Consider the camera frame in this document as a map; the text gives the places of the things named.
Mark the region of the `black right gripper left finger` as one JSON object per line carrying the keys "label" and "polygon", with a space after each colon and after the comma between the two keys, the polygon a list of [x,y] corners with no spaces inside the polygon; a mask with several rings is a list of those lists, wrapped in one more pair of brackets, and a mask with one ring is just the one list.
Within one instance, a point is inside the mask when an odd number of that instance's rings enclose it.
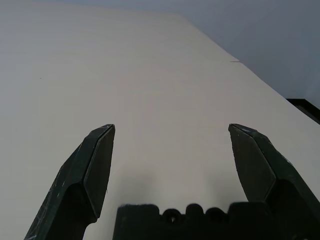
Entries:
{"label": "black right gripper left finger", "polygon": [[26,236],[27,240],[81,240],[101,216],[116,128],[92,130],[60,167]]}

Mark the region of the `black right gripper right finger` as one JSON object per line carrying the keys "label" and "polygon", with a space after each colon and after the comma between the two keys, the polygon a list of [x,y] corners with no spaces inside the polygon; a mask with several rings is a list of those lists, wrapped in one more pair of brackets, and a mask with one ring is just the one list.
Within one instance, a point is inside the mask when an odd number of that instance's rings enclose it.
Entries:
{"label": "black right gripper right finger", "polygon": [[294,166],[255,129],[228,127],[237,174],[249,202],[264,203],[283,240],[320,238],[320,202]]}

